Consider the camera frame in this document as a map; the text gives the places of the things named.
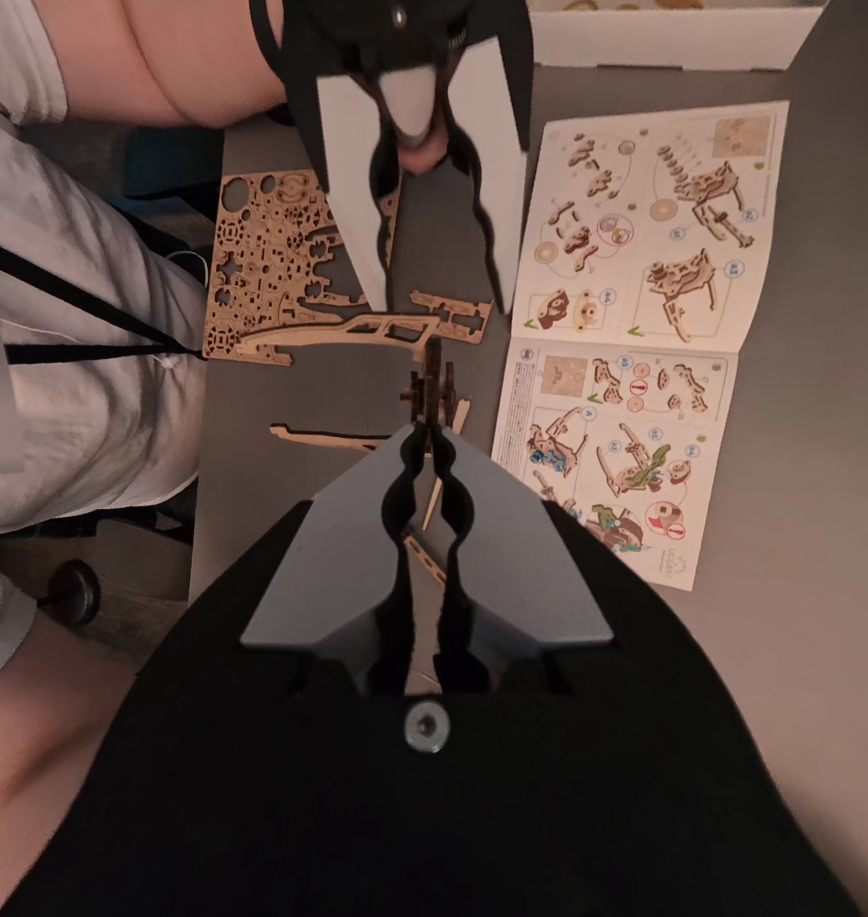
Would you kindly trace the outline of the laser-cut wooden sheet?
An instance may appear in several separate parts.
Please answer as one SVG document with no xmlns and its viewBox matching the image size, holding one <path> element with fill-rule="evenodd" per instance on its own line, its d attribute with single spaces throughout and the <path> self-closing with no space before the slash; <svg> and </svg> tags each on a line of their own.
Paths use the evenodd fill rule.
<svg viewBox="0 0 868 917">
<path fill-rule="evenodd" d="M 201 353 L 242 361 L 234 344 L 254 332 L 338 324 L 362 315 L 363 294 L 331 292 L 316 268 L 344 253 L 311 169 L 226 178 L 216 222 Z"/>
</svg>

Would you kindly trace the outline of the instruction booklet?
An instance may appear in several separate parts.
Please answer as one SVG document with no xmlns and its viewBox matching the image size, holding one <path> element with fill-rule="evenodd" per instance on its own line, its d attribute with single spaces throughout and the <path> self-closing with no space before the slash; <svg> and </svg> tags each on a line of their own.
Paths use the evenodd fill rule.
<svg viewBox="0 0 868 917">
<path fill-rule="evenodd" d="M 492 458 L 691 591 L 790 103 L 545 125 Z"/>
</svg>

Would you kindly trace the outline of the person's left hand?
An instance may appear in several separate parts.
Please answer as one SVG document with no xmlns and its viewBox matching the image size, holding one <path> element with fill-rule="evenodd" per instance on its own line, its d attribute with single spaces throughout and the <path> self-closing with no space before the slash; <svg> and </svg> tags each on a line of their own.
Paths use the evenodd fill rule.
<svg viewBox="0 0 868 917">
<path fill-rule="evenodd" d="M 430 134 L 415 147 L 397 145 L 397 157 L 401 170 L 411 175 L 421 175 L 435 169 L 448 155 L 449 137 Z"/>
</svg>

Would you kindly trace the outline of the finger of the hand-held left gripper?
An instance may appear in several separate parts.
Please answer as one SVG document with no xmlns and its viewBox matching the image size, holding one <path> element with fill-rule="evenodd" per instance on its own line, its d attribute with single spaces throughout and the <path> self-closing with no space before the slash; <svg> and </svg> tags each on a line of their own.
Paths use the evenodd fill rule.
<svg viewBox="0 0 868 917">
<path fill-rule="evenodd" d="M 396 161 L 376 101 L 350 75 L 317 78 L 328 178 L 327 201 L 361 290 L 390 310 L 381 202 L 396 188 Z"/>
<path fill-rule="evenodd" d="M 460 140 L 471 146 L 476 213 L 486 235 L 486 265 L 496 305 L 512 310 L 519 269 L 528 155 L 520 144 L 497 37 L 463 52 L 447 91 Z"/>
</svg>

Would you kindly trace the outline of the white cardboard tray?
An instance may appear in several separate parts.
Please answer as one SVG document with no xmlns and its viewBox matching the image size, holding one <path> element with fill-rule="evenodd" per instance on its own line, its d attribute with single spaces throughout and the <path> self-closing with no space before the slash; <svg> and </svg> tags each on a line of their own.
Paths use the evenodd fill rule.
<svg viewBox="0 0 868 917">
<path fill-rule="evenodd" d="M 528 1 L 534 57 L 563 68 L 781 72 L 822 15 L 821 1 L 703 1 L 703 10 L 570 11 Z"/>
</svg>

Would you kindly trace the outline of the wooden frame offcut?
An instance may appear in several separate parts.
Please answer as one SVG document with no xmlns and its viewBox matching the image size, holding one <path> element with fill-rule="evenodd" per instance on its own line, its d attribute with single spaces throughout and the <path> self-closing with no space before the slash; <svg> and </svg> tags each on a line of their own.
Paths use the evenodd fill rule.
<svg viewBox="0 0 868 917">
<path fill-rule="evenodd" d="M 493 303 L 472 303 L 451 297 L 412 290 L 412 304 L 437 319 L 430 336 L 478 346 L 483 342 Z"/>
</svg>

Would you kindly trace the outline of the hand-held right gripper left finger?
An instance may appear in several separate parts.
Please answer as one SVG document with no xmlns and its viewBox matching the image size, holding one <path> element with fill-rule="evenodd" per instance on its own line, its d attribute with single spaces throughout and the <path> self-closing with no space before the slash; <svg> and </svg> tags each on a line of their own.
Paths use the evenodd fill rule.
<svg viewBox="0 0 868 917">
<path fill-rule="evenodd" d="M 313 499 L 242 645 L 341 663 L 358 688 L 403 695 L 415 646 L 404 531 L 425 427 L 406 426 Z"/>
</svg>

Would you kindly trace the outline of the person's bare leg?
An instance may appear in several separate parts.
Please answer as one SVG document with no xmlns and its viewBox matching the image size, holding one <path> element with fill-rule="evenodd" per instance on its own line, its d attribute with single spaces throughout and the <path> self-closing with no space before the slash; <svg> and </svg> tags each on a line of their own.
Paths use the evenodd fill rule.
<svg viewBox="0 0 868 917">
<path fill-rule="evenodd" d="M 82 788 L 134 669 L 39 614 L 0 670 L 0 908 Z"/>
</svg>

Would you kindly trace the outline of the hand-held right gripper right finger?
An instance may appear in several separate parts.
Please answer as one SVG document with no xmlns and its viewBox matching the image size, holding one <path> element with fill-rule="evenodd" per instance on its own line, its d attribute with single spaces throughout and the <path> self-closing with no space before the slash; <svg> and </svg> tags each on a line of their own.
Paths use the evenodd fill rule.
<svg viewBox="0 0 868 917">
<path fill-rule="evenodd" d="M 454 535 L 434 658 L 441 691 L 488 693 L 521 659 L 612 643 L 543 500 L 445 427 L 434 429 L 434 463 Z"/>
</svg>

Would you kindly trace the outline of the long slotted wooden part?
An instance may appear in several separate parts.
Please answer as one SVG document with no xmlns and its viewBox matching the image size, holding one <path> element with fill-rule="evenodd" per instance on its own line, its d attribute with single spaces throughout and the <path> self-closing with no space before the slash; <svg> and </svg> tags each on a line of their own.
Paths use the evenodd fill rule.
<svg viewBox="0 0 868 917">
<path fill-rule="evenodd" d="M 293 350 L 325 345 L 395 346 L 422 361 L 429 338 L 444 323 L 435 315 L 367 313 L 338 324 L 309 324 L 253 332 L 238 340 L 232 356 L 263 365 L 294 365 Z"/>
</svg>

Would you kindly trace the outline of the wooden stick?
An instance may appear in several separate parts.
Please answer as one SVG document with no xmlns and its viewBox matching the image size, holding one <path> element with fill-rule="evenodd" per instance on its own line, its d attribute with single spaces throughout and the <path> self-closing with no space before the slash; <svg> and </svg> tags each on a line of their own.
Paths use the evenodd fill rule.
<svg viewBox="0 0 868 917">
<path fill-rule="evenodd" d="M 455 415 L 453 417 L 453 422 L 451 425 L 451 431 L 457 436 L 460 435 L 463 431 L 465 421 L 471 411 L 472 401 L 469 398 L 463 398 L 458 403 L 456 408 Z M 442 490 L 442 480 L 440 477 L 435 479 L 433 488 L 428 500 L 427 510 L 425 512 L 424 520 L 421 525 L 422 531 L 428 530 L 428 525 L 431 521 L 433 512 L 437 506 L 438 499 L 440 498 L 440 493 Z"/>
</svg>

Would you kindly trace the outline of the person's left forearm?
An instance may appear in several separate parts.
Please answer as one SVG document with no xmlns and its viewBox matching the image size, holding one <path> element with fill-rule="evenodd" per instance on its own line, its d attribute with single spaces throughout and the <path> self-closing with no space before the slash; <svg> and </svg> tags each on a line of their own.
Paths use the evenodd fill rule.
<svg viewBox="0 0 868 917">
<path fill-rule="evenodd" d="M 247 1 L 123 2 L 149 75 L 181 123 L 227 128 L 286 102 Z"/>
</svg>

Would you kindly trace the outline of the wooden model assembly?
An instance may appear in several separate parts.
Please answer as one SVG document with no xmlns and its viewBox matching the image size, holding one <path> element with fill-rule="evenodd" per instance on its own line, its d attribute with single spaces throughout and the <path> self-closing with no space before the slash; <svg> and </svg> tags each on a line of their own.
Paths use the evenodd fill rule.
<svg viewBox="0 0 868 917">
<path fill-rule="evenodd" d="M 439 340 L 428 340 L 422 364 L 421 373 L 413 371 L 410 374 L 408 387 L 399 399 L 408 405 L 411 422 L 435 419 L 451 428 L 456 408 L 463 398 L 459 398 L 456 393 L 453 363 L 448 361 L 442 364 L 442 345 Z M 297 431 L 283 423 L 270 425 L 269 432 L 282 441 L 318 448 L 348 449 L 362 455 L 376 451 L 387 441 L 387 437 L 350 437 L 330 432 Z M 420 544 L 410 524 L 404 528 L 402 536 L 410 555 L 415 556 L 426 568 L 440 590 L 445 590 L 446 573 Z"/>
</svg>

